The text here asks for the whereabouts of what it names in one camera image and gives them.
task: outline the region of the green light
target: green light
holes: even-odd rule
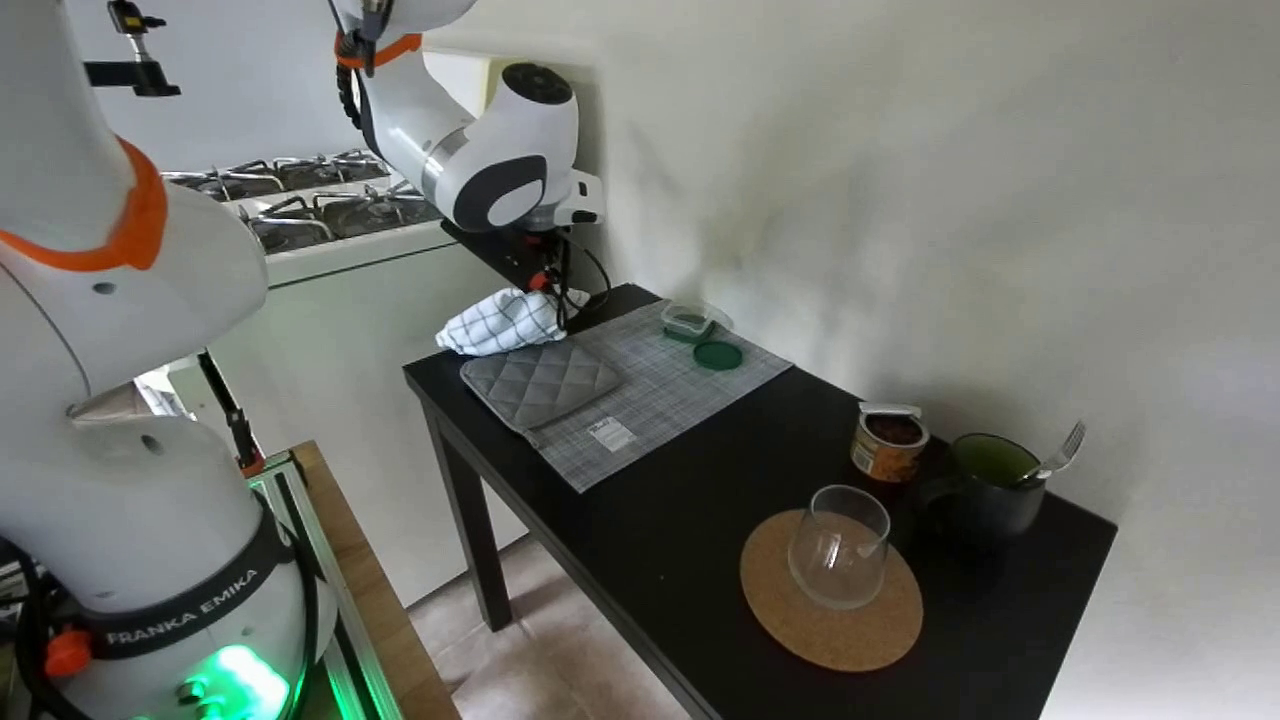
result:
[[[277,720],[289,680],[245,645],[213,650],[183,684],[201,720]]]

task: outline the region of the cloth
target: cloth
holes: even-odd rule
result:
[[[606,395],[624,374],[581,344],[543,344],[463,363],[463,384],[512,431],[536,431]]]
[[[494,357],[553,340],[565,340],[554,295],[521,286],[482,295],[437,332],[437,347],[451,347],[459,357]]]
[[[616,316],[598,328],[576,332],[565,347],[585,347],[598,363],[610,363],[624,379],[581,404],[576,410],[547,419],[543,426],[515,426],[576,492],[587,492],[605,476],[644,460],[658,443],[716,414],[733,401],[767,384],[788,360],[733,334],[744,347],[744,363],[716,373],[693,360],[693,344],[664,334],[658,303]]]

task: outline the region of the floor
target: floor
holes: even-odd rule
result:
[[[686,716],[536,540],[502,547],[502,577],[515,608],[502,630],[487,630],[470,583],[410,608],[463,720]]]

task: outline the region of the white wall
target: white wall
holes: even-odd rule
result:
[[[703,295],[1120,524],[1056,716],[1280,709],[1280,4],[482,0],[587,62],[616,277]]]
[[[104,4],[68,0],[84,60],[130,60]],[[146,148],[169,172],[205,172],[257,156],[315,156],[361,148],[335,102],[330,14],[324,0],[141,0],[169,27],[146,50],[180,94],[141,101],[99,89],[113,128]]]

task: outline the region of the spoon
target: spoon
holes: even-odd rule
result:
[[[1079,455],[1079,443],[1085,443],[1085,419],[1074,419],[1062,448],[1056,448],[1049,460],[1029,468],[1021,482],[1043,482],[1049,476],[1062,470]]]

